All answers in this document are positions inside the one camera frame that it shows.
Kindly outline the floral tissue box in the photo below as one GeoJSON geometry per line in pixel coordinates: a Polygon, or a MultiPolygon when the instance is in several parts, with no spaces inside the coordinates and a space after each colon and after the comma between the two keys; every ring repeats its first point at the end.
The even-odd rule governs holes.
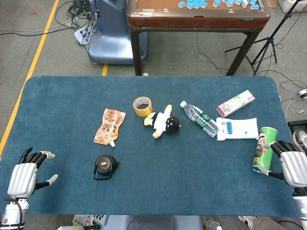
{"type": "Polygon", "coordinates": [[[252,95],[252,93],[249,90],[246,90],[219,105],[216,108],[216,111],[222,118],[225,118],[254,100],[255,97],[252,95]]]}

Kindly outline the black tripod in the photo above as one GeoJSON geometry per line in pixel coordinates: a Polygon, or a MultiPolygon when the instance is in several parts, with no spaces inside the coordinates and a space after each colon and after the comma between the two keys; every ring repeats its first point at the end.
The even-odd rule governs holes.
{"type": "Polygon", "coordinates": [[[285,14],[285,16],[283,17],[283,19],[281,20],[281,22],[278,24],[278,26],[275,28],[275,30],[273,31],[273,33],[268,36],[265,37],[263,39],[259,39],[253,42],[253,44],[257,44],[260,42],[265,42],[264,45],[262,46],[262,48],[260,49],[260,51],[257,53],[257,55],[255,56],[255,58],[253,60],[251,60],[247,55],[245,55],[246,60],[248,61],[249,65],[251,66],[253,75],[256,76],[261,64],[263,63],[263,61],[265,60],[269,60],[270,64],[269,66],[271,66],[272,63],[272,58],[274,58],[275,63],[277,64],[277,54],[276,54],[276,48],[281,48],[279,47],[281,45],[281,42],[287,37],[287,35],[290,33],[292,27],[296,24],[296,22],[298,21],[300,15],[304,12],[301,11],[300,15],[298,16],[297,20],[294,22],[294,24],[292,25],[292,27],[289,29],[289,31],[287,32],[287,34],[280,40],[280,42],[276,43],[274,42],[274,37],[277,34],[277,32],[280,30],[280,28],[282,27],[282,25],[285,23],[285,21],[287,19],[290,19],[292,17],[292,10],[294,9],[294,7],[298,4],[300,0],[296,0],[296,2],[294,3],[294,5],[292,6],[292,8],[289,10],[289,12],[287,12],[285,14]]]}

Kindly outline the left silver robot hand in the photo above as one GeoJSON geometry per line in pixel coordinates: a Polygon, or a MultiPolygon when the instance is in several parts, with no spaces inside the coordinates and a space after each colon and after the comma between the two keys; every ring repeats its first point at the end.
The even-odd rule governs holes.
{"type": "Polygon", "coordinates": [[[58,175],[55,174],[44,182],[37,182],[39,167],[44,160],[55,158],[55,154],[50,151],[39,151],[31,154],[32,150],[32,148],[26,149],[13,169],[7,191],[12,198],[27,199],[35,190],[51,186],[58,178],[58,175]]]}

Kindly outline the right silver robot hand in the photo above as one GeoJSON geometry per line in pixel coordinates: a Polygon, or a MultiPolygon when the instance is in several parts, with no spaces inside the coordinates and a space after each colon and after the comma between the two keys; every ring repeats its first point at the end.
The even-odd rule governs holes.
{"type": "Polygon", "coordinates": [[[258,166],[261,173],[285,180],[293,187],[307,187],[307,155],[296,145],[285,141],[274,141],[261,145],[263,149],[272,149],[278,156],[282,167],[282,172],[272,172],[263,166],[258,166]]]}

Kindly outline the grey sneaker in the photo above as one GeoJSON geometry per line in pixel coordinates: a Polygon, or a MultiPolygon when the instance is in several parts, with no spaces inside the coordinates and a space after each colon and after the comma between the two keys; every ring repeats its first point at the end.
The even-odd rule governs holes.
{"type": "Polygon", "coordinates": [[[307,133],[302,129],[293,133],[293,142],[298,148],[307,154],[307,133]]]}

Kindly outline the brown mahjong table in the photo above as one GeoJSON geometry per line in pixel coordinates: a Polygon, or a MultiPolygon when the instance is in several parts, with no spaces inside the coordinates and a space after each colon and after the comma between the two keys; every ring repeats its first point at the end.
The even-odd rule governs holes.
{"type": "Polygon", "coordinates": [[[142,32],[216,32],[243,33],[247,37],[227,71],[236,73],[256,38],[271,17],[266,0],[257,0],[260,9],[249,6],[213,6],[206,0],[206,8],[179,8],[178,3],[187,0],[126,0],[127,23],[130,29],[135,74],[142,75],[139,34],[142,32]]]}

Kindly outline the black pan with sausage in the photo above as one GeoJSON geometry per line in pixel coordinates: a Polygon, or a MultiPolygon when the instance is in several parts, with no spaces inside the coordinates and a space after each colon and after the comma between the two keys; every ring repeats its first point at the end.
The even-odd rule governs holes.
{"type": "Polygon", "coordinates": [[[93,179],[97,181],[112,178],[120,162],[111,155],[99,156],[94,164],[93,179]]]}

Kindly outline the blue grey robot torso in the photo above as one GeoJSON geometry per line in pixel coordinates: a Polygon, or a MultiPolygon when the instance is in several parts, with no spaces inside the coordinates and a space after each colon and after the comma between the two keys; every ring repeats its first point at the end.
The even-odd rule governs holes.
{"type": "Polygon", "coordinates": [[[100,230],[203,230],[201,216],[110,215],[100,230]]]}

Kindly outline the checkerboard sheet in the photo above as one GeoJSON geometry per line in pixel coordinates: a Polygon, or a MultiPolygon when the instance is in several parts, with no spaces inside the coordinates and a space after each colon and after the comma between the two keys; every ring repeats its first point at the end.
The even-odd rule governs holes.
{"type": "Polygon", "coordinates": [[[93,222],[105,226],[107,215],[93,215],[93,222]]]}

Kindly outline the black box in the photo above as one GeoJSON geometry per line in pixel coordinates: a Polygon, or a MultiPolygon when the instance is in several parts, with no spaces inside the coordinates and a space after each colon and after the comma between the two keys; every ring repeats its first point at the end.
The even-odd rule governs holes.
{"type": "Polygon", "coordinates": [[[307,133],[307,120],[289,121],[287,124],[292,134],[300,129],[307,133]]]}

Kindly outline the white box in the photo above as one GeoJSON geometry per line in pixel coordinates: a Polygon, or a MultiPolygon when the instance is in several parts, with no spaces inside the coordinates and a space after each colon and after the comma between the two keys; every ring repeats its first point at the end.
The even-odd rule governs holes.
{"type": "MultiPolygon", "coordinates": [[[[283,12],[287,13],[292,8],[296,0],[278,0],[283,12]]],[[[298,4],[294,7],[292,12],[307,11],[307,0],[300,0],[298,4]]]]}

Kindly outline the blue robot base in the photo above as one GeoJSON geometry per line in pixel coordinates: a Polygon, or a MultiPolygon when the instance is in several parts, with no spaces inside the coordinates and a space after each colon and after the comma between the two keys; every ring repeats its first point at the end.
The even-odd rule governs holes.
{"type": "Polygon", "coordinates": [[[133,64],[130,29],[127,24],[127,0],[89,0],[97,33],[88,43],[93,63],[133,64]]]}

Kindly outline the blue table mat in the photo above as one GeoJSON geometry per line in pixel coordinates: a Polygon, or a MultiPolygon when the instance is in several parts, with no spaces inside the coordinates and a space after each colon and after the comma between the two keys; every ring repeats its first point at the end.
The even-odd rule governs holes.
{"type": "Polygon", "coordinates": [[[0,214],[11,173],[27,148],[51,151],[37,180],[58,179],[29,198],[32,214],[253,215],[296,217],[293,189],[252,170],[255,139],[217,141],[190,120],[182,101],[216,118],[216,107],[249,90],[255,101],[231,114],[257,118],[259,127],[278,130],[292,141],[277,85],[256,77],[40,76],[24,87],[17,116],[0,161],[0,214]],[[179,119],[175,133],[153,137],[133,102],[146,96],[152,112],[179,119]],[[115,147],[94,143],[105,109],[125,112],[115,147]],[[112,178],[93,179],[102,155],[120,162],[112,178]]]}

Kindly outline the small clear plastic bottle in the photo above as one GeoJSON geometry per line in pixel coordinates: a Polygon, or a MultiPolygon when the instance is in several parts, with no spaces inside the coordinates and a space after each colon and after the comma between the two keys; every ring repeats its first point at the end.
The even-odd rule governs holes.
{"type": "Polygon", "coordinates": [[[206,230],[223,230],[219,222],[211,219],[205,222],[204,228],[206,230]]]}

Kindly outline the clear water bottle green label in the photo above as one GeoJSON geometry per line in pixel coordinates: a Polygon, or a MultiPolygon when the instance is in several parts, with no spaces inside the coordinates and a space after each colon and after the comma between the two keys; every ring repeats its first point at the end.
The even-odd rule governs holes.
{"type": "Polygon", "coordinates": [[[209,136],[215,137],[219,131],[216,122],[198,107],[188,104],[186,101],[180,103],[187,116],[199,125],[209,136]]]}

